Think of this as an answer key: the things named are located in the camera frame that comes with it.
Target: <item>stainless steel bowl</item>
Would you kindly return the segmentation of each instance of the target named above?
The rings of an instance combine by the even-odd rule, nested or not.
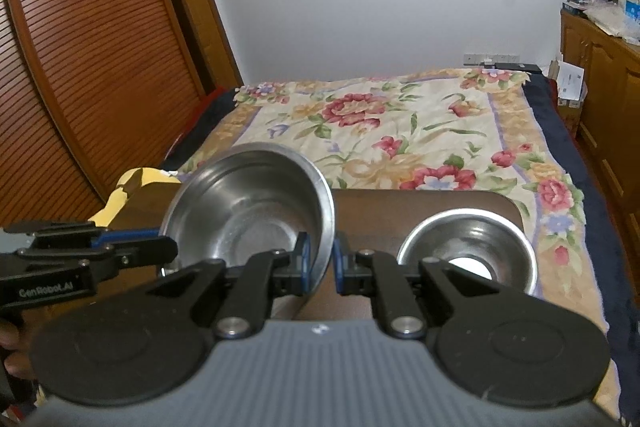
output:
[[[162,272],[212,258],[239,266],[254,253],[292,250],[298,232],[310,236],[313,292],[326,271],[335,235],[334,200],[324,176],[288,147],[235,146],[200,166],[176,194],[161,233],[176,241],[178,257]],[[273,314],[289,317],[302,303],[277,299]]]
[[[531,295],[538,281],[536,254],[521,229],[477,208],[456,208],[425,219],[398,251],[399,264],[436,257]]]

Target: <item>cardboard box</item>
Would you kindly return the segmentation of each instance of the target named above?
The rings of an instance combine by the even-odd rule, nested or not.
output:
[[[559,63],[557,60],[553,60],[549,66],[548,78],[552,80],[558,79]],[[582,83],[582,90],[580,91],[580,100],[567,100],[565,98],[558,98],[558,113],[564,126],[567,128],[571,136],[575,138],[580,125],[580,115],[582,113],[582,106],[584,105],[584,99],[587,97],[587,84]]]

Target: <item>yellow cloth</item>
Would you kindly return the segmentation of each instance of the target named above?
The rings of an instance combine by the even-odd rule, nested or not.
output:
[[[118,180],[116,189],[109,195],[109,199],[107,200],[107,204],[104,206],[104,208],[98,211],[94,216],[89,218],[90,221],[93,221],[95,223],[96,227],[108,227],[116,214],[127,202],[129,196],[124,190],[123,185],[125,185],[131,179],[133,174],[135,174],[138,170],[142,170],[142,179],[139,185],[140,187],[154,182],[180,183],[180,180],[178,180],[177,178],[173,178],[158,169],[152,169],[149,167],[143,167],[142,169],[131,169],[125,172]]]

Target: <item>metal bolt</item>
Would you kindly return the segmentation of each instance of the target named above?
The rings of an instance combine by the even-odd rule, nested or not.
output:
[[[237,337],[249,330],[249,322],[242,317],[225,317],[218,321],[216,329],[224,337]]]
[[[391,329],[403,335],[417,333],[423,326],[424,324],[417,317],[396,317],[391,321]]]

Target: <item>human hand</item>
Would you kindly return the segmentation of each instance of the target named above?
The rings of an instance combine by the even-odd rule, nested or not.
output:
[[[27,351],[33,337],[33,328],[25,325],[17,328],[11,322],[0,319],[0,346],[13,351],[4,360],[4,367],[10,375],[25,380],[35,380]]]

